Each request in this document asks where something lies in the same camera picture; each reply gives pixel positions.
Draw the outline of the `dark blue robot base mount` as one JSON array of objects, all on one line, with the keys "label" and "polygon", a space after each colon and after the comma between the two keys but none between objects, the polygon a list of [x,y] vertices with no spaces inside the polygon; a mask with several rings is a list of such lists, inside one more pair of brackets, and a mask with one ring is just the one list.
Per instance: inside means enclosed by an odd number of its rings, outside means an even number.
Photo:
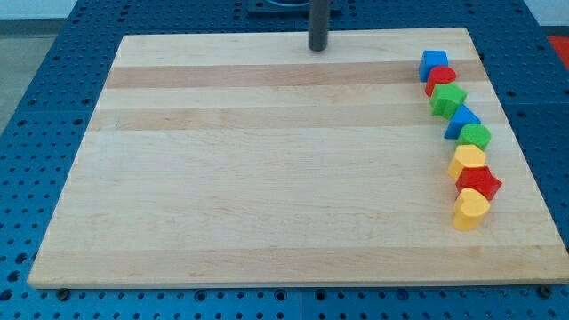
[{"label": "dark blue robot base mount", "polygon": [[305,17],[309,15],[310,0],[246,0],[244,8],[252,18]]}]

